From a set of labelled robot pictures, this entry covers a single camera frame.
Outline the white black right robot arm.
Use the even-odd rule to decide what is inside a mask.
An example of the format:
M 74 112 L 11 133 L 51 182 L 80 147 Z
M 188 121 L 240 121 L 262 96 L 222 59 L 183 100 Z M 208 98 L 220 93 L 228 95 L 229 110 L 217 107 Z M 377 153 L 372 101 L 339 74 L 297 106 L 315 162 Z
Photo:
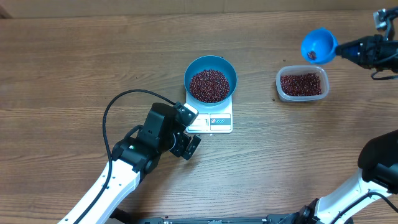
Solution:
M 397 41 L 375 34 L 335 47 L 335 55 L 377 72 L 397 72 Z M 358 171 L 331 194 L 292 214 L 292 223 L 352 223 L 369 204 L 397 193 L 397 131 L 371 139 L 358 158 Z

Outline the blue plastic measuring scoop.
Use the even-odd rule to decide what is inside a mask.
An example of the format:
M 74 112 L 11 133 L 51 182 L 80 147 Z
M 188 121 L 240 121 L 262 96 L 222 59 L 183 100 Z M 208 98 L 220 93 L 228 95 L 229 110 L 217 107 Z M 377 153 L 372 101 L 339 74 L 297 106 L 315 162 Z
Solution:
M 336 37 L 328 29 L 315 29 L 309 32 L 302 41 L 302 57 L 309 63 L 323 65 L 334 59 L 337 46 Z

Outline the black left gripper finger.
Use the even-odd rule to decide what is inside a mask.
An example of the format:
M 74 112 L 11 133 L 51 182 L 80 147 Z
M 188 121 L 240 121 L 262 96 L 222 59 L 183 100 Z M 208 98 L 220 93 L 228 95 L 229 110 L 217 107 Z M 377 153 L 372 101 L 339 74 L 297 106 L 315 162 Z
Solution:
M 185 127 L 190 126 L 199 115 L 198 110 L 188 103 L 181 104 L 178 101 L 174 105 L 174 109 L 177 112 L 175 119 Z
M 201 142 L 201 137 L 200 135 L 194 135 L 186 149 L 184 150 L 182 157 L 187 161 L 189 160 L 194 152 L 196 151 L 199 143 Z

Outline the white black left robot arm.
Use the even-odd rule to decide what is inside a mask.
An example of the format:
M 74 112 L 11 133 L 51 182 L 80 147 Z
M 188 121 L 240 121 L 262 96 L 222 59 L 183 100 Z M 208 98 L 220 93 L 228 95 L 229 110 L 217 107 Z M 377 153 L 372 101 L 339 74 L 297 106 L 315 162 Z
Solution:
M 189 160 L 201 139 L 185 129 L 199 112 L 188 103 L 154 103 L 145 123 L 117 142 L 100 177 L 61 223 L 105 223 L 117 206 L 158 165 L 163 153 Z

